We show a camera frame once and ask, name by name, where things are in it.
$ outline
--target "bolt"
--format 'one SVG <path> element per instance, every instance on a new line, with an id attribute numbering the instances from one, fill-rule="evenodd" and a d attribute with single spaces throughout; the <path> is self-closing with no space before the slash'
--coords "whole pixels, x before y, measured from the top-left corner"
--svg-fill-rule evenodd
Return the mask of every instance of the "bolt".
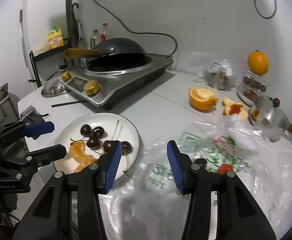
<path id="1" fill-rule="evenodd" d="M 61 171 L 57 171 L 54 174 L 55 178 L 60 178 L 61 176 L 63 176 L 63 173 Z"/>
<path id="2" fill-rule="evenodd" d="M 91 165 L 89 165 L 89 168 L 90 168 L 91 170 L 95 170 L 95 169 L 98 168 L 98 164 L 96 164 L 96 163 L 92 163 Z"/>
<path id="3" fill-rule="evenodd" d="M 196 163 L 194 163 L 194 164 L 191 164 L 191 166 L 190 166 L 194 171 L 197 171 L 197 170 L 199 170 L 200 169 L 200 165 L 198 165 L 198 164 L 196 164 Z"/>
<path id="4" fill-rule="evenodd" d="M 227 171 L 226 174 L 227 174 L 227 176 L 230 177 L 230 178 L 235 177 L 235 173 L 234 173 L 233 171 Z"/>

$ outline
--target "plastic container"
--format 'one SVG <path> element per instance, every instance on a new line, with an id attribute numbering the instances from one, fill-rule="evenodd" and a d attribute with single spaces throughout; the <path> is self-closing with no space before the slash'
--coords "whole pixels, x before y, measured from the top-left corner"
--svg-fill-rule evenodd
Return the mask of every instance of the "plastic container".
<path id="1" fill-rule="evenodd" d="M 93 36 L 90 37 L 90 48 L 93 49 L 95 46 L 101 42 L 101 37 L 98 34 L 98 30 L 94 30 Z"/>
<path id="2" fill-rule="evenodd" d="M 63 33 L 59 25 L 49 30 L 47 33 L 47 41 L 49 49 L 55 49 L 64 45 Z"/>
<path id="3" fill-rule="evenodd" d="M 108 27 L 108 23 L 103 23 L 103 28 L 99 33 L 101 37 L 101 42 L 113 38 L 113 33 Z"/>

